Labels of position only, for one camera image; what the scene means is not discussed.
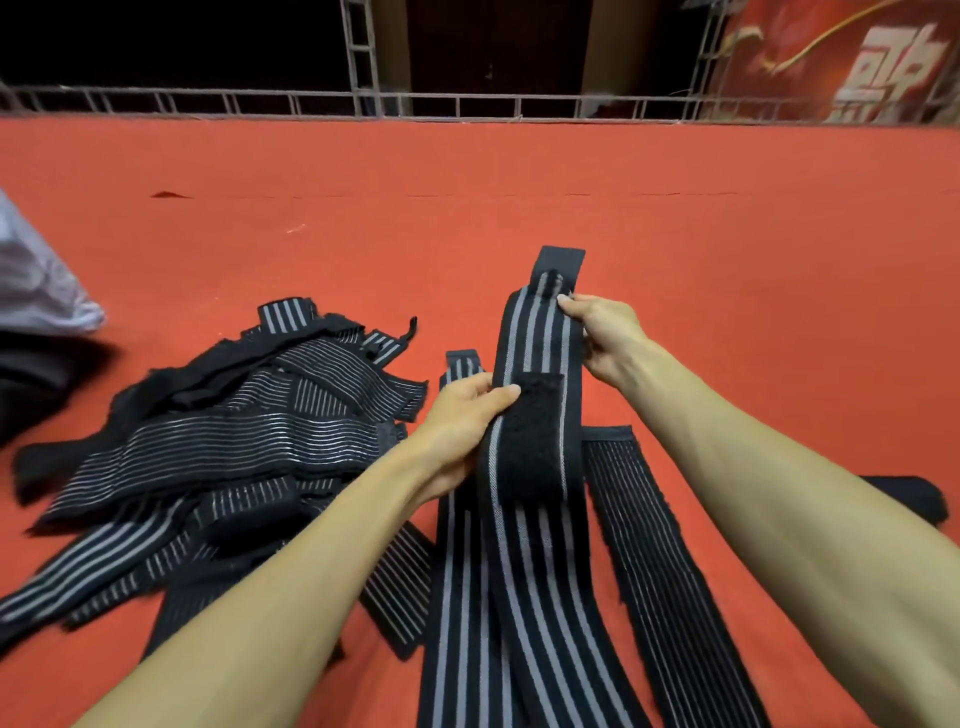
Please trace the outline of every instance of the person's right hand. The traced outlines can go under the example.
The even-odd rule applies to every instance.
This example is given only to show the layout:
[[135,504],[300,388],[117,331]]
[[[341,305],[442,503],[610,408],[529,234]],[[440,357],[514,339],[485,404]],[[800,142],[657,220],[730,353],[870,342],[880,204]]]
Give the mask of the person's right hand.
[[573,294],[572,299],[560,295],[557,303],[567,316],[584,325],[587,371],[622,392],[636,358],[651,343],[634,310],[619,301],[582,293]]

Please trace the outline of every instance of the person's right arm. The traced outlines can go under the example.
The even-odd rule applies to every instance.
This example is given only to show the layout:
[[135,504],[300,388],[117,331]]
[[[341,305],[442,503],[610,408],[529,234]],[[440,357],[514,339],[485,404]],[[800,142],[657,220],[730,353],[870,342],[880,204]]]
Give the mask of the person's right arm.
[[626,397],[874,723],[960,724],[960,548],[724,400],[648,339],[626,304],[560,303],[584,323],[588,369]]

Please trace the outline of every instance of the person's left arm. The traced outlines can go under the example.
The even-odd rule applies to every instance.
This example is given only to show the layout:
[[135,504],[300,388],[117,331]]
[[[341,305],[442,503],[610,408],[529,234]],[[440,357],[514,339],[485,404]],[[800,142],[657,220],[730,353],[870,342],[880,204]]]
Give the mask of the person's left arm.
[[447,385],[409,439],[76,725],[294,725],[387,545],[421,504],[463,481],[487,425],[516,400],[516,386],[491,382],[481,374]]

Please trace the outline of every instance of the metal frame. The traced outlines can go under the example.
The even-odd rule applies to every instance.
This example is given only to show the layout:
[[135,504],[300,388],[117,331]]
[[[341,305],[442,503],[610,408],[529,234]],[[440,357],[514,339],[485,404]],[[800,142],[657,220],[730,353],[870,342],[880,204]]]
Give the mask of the metal frame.
[[[709,5],[709,21],[704,29],[694,66],[693,77],[686,95],[682,96],[615,96],[610,94],[478,94],[478,93],[414,93],[407,91],[383,91],[380,88],[376,65],[376,43],[373,37],[373,18],[371,0],[340,0],[341,15],[344,24],[344,38],[347,48],[347,63],[350,91],[290,91],[252,88],[161,88],[161,87],[121,87],[121,86],[65,86],[65,85],[23,85],[7,86],[0,81],[0,102],[4,108],[0,115],[32,116],[47,113],[92,113],[101,115],[124,116],[132,118],[250,118],[250,119],[294,119],[294,120],[363,120],[404,118],[414,121],[510,121],[510,122],[563,122],[563,123],[658,123],[658,124],[742,124],[742,125],[810,125],[821,124],[819,120],[784,121],[779,119],[784,107],[800,105],[800,109],[822,104],[822,99],[777,99],[777,98],[726,98],[723,88],[730,64],[724,65],[723,76],[717,85],[717,91],[708,94],[709,80],[721,58],[720,46],[724,36],[724,25],[732,15],[741,22],[741,12],[748,0],[687,0],[688,7]],[[363,12],[364,36],[366,42],[357,42],[358,35],[353,27],[351,8],[360,8]],[[954,69],[954,61],[960,43],[953,48],[939,77],[931,85],[924,101],[918,104],[915,113],[907,121],[892,122],[889,126],[910,126],[922,123],[924,113],[929,109],[938,109],[949,102],[949,98],[940,97],[944,79]],[[365,58],[370,63],[370,85],[360,85],[357,74],[357,59]],[[130,99],[136,100],[138,110],[129,110]],[[278,104],[278,98],[285,98],[286,104]],[[450,114],[412,115],[413,102],[418,100],[448,100]],[[489,115],[464,115],[463,102],[469,100],[512,101],[504,105],[509,112]],[[202,102],[203,112],[188,110]],[[251,112],[243,110],[241,101],[247,109],[259,107]],[[525,102],[573,102],[571,116],[535,116],[524,114]],[[327,102],[322,107],[320,102]],[[649,107],[656,103],[676,105],[678,113],[671,118],[652,118]],[[900,104],[902,102],[884,102]],[[713,109],[730,105],[732,118],[718,118],[715,113],[704,113],[704,104]],[[761,105],[762,113],[757,119],[737,119],[736,112],[741,104]],[[615,116],[589,118],[582,116],[585,105],[611,105],[617,109]],[[871,126],[883,125],[883,122],[869,122]]]

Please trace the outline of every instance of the hand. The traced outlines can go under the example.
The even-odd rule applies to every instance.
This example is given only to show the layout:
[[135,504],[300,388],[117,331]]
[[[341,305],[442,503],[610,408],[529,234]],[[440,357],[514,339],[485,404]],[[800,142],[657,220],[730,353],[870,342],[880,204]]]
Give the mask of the hand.
[[473,470],[476,449],[487,426],[520,396],[516,384],[493,386],[493,374],[483,372],[447,384],[426,419],[407,442],[430,461],[429,479],[418,489],[417,508],[460,485]]
[[652,343],[640,328],[634,310],[619,301],[582,293],[573,294],[572,299],[561,294],[557,303],[567,316],[584,325],[587,371],[623,392],[635,357]]

